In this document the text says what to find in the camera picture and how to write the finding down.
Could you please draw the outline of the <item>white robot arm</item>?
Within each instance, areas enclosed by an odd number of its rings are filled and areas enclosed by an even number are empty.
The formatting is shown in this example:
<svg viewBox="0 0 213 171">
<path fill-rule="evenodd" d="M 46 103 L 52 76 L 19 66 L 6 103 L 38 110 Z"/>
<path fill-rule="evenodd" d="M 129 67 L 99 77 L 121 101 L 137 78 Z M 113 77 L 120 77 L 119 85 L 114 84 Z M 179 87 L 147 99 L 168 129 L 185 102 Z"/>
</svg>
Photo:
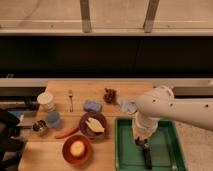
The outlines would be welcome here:
<svg viewBox="0 0 213 171">
<path fill-rule="evenodd" d="M 134 139 L 149 139 L 160 119 L 169 119 L 213 131 L 213 100 L 177 99 L 167 86 L 158 86 L 135 99 Z"/>
</svg>

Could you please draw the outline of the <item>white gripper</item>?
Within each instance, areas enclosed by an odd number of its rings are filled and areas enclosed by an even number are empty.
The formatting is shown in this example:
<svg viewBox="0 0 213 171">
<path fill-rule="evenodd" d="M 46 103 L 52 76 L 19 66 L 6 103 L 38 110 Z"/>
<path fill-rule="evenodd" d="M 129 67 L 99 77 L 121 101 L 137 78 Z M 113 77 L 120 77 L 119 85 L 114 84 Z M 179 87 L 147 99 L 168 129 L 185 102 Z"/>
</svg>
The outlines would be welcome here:
<svg viewBox="0 0 213 171">
<path fill-rule="evenodd" d="M 132 131 L 134 139 L 149 139 L 157 130 L 157 127 L 158 119 L 147 117 L 139 112 L 136 112 L 132 118 Z"/>
</svg>

